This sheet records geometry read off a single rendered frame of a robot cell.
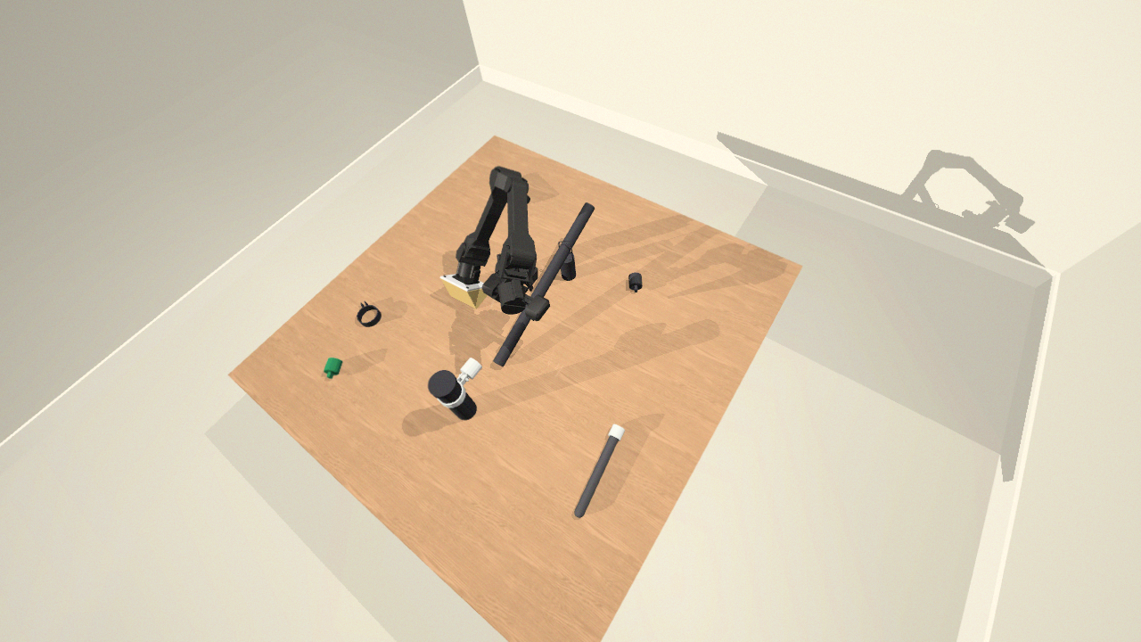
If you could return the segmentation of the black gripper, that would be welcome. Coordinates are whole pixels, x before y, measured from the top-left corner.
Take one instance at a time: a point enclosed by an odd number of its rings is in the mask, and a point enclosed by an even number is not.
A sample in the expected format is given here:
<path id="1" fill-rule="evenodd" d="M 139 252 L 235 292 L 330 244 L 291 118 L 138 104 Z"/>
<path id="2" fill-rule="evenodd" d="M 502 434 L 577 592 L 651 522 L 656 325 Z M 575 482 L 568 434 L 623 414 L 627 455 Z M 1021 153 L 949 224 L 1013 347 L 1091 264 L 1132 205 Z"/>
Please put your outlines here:
<path id="1" fill-rule="evenodd" d="M 500 287 L 500 282 L 497 282 L 496 273 L 493 273 L 489 274 L 488 281 L 482 284 L 482 292 L 489 298 L 494 298 L 494 300 L 500 303 L 500 292 L 497 292 L 497 287 Z M 537 295 L 535 298 L 531 298 L 529 295 L 526 295 L 529 287 L 524 287 L 524 284 L 521 285 L 521 290 L 524 290 L 525 304 L 529 304 L 529 307 L 525 310 L 526 317 L 531 318 L 531 320 L 539 320 L 545 315 L 547 309 L 550 308 L 549 300 L 545 296 Z"/>

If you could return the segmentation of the grey faceted cup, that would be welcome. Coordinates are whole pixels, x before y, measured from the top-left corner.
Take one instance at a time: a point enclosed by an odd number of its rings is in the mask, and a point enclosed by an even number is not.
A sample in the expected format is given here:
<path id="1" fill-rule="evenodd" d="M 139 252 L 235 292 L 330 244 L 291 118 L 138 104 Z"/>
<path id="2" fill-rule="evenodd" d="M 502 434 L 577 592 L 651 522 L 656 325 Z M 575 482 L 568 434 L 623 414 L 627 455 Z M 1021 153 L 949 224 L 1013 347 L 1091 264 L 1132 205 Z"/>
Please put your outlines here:
<path id="1" fill-rule="evenodd" d="M 460 395 L 459 399 L 454 403 L 451 403 L 451 405 L 444 405 L 444 403 L 442 403 L 439 399 L 440 405 L 443 405 L 443 407 L 458 407 L 459 405 L 461 405 L 461 403 L 464 401 L 466 398 L 464 384 L 469 381 L 469 377 L 474 379 L 474 376 L 477 373 L 479 373 L 480 369 L 482 369 L 480 361 L 476 361 L 474 360 L 474 358 L 469 358 L 469 360 L 467 360 L 467 363 L 464 363 L 464 365 L 460 369 L 462 371 L 462 373 L 456 379 L 458 383 L 460 383 L 460 385 L 462 387 L 462 393 Z"/>

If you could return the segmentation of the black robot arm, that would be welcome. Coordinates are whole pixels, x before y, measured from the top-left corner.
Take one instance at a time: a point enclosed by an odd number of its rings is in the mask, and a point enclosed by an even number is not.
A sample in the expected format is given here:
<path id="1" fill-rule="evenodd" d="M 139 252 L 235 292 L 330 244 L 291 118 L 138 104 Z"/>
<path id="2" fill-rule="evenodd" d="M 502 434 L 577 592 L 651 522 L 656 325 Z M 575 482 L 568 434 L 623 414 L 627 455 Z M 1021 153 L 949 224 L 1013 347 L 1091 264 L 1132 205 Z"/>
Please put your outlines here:
<path id="1" fill-rule="evenodd" d="M 505 166 L 489 170 L 489 198 L 482 211 L 480 224 L 456 251 L 459 267 L 453 279 L 462 284 L 479 284 L 480 267 L 488 265 L 489 235 L 496 230 L 496 224 L 508 203 L 508 239 L 497 253 L 496 276 L 500 282 L 500 304 L 508 316 L 525 309 L 524 290 L 526 284 L 533 290 L 539 281 L 537 251 L 529 235 L 529 180 L 521 172 Z"/>

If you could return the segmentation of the black ring with two small tabs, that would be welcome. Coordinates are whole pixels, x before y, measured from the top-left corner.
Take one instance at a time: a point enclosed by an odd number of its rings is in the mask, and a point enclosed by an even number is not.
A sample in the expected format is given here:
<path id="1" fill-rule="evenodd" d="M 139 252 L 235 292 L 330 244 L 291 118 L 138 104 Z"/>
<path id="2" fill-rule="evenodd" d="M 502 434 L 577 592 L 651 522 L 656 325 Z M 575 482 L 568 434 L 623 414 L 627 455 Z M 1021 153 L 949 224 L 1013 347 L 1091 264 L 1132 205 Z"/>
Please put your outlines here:
<path id="1" fill-rule="evenodd" d="M 379 309 L 377 309 L 377 307 L 374 304 L 369 304 L 365 301 L 365 306 L 362 304 L 362 303 L 361 303 L 361 306 L 362 306 L 362 308 L 357 312 L 357 320 L 359 322 L 361 325 L 363 325 L 363 326 L 374 326 L 374 325 L 379 324 L 379 320 L 382 320 L 382 311 L 379 310 Z M 377 317 L 373 320 L 367 322 L 367 324 L 363 324 L 363 322 L 361 320 L 362 316 L 365 312 L 367 312 L 367 310 L 372 310 L 372 309 L 377 309 Z"/>

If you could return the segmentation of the green stepped cylinder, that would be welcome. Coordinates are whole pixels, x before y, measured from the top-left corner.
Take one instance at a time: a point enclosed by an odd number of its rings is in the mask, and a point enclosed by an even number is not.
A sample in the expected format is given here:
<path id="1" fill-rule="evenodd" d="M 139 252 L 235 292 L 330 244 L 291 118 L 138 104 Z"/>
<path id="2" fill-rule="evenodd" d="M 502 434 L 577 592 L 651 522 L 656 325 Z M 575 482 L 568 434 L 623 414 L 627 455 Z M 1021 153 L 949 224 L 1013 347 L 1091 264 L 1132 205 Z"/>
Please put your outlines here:
<path id="1" fill-rule="evenodd" d="M 324 369 L 324 372 L 327 374 L 329 379 L 333 379 L 334 375 L 339 374 L 341 363 L 342 361 L 338 360 L 337 358 L 329 358 L 329 361 L 326 363 L 326 366 L 325 366 L 325 369 Z"/>

